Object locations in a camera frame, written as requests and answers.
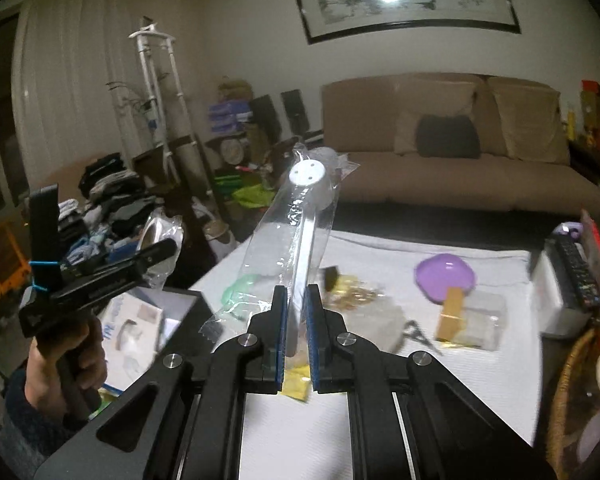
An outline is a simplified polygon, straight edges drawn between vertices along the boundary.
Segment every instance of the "black remote control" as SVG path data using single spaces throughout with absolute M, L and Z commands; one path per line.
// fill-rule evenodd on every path
M 547 238 L 544 248 L 554 267 L 565 305 L 588 312 L 598 312 L 598 284 L 571 235 L 553 234 Z

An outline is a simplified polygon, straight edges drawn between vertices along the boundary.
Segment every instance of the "curtain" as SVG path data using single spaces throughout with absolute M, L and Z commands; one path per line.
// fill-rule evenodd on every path
M 11 92 L 31 189 L 59 168 L 95 153 L 122 152 L 129 162 L 152 147 L 146 120 L 137 110 L 147 92 L 135 41 L 128 38 L 144 16 L 176 37 L 176 62 L 194 129 L 208 138 L 206 106 L 215 97 L 215 79 L 199 33 L 201 12 L 200 0 L 25 0 Z M 155 57 L 164 75 L 169 134 L 187 135 L 166 53 Z M 107 83 L 113 81 L 123 86 L 109 90 Z

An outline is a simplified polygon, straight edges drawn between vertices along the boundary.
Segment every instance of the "pink object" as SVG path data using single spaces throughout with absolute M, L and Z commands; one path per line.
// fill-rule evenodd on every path
M 434 303 L 443 303 L 446 290 L 459 286 L 468 293 L 475 286 L 475 273 L 467 263 L 453 254 L 437 254 L 421 261 L 415 271 L 416 283 Z

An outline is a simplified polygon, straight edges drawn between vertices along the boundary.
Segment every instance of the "silver bolt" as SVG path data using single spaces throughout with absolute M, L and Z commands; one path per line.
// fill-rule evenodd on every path
M 240 346 L 253 346 L 258 342 L 258 336 L 255 334 L 242 334 L 238 336 L 238 344 Z
M 182 356 L 179 354 L 169 354 L 164 357 L 162 364 L 167 368 L 177 368 L 182 364 Z
M 412 358 L 413 362 L 415 362 L 418 366 L 427 366 L 431 364 L 431 355 L 423 351 L 415 352 Z
M 342 334 L 338 334 L 336 341 L 340 343 L 342 346 L 350 346 L 353 345 L 358 340 L 355 334 L 351 332 L 343 332 Z

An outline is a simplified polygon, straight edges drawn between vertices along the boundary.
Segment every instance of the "black picture frame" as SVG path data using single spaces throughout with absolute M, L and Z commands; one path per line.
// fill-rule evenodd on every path
M 462 27 L 462 28 L 483 28 L 488 30 L 500 30 L 503 32 L 510 32 L 512 34 L 522 34 L 520 29 L 520 22 L 518 16 L 513 7 L 511 0 L 507 0 L 509 5 L 509 11 L 513 23 L 500 23 L 490 22 L 483 20 L 450 20 L 450 19 L 430 19 L 430 20 L 405 20 L 397 22 L 385 22 L 376 23 L 373 25 L 363 25 L 359 27 L 351 27 L 345 30 L 339 30 L 336 32 L 329 32 L 327 34 L 321 34 L 318 36 L 312 36 L 310 25 L 304 11 L 304 5 L 302 0 L 296 0 L 298 11 L 302 19 L 302 27 L 304 28 L 304 34 L 309 44 L 320 43 L 322 41 L 335 40 L 337 38 L 344 38 L 346 36 L 353 36 L 356 34 L 364 34 L 366 32 L 379 32 L 382 30 L 393 30 L 396 28 L 415 28 L 415 27 Z

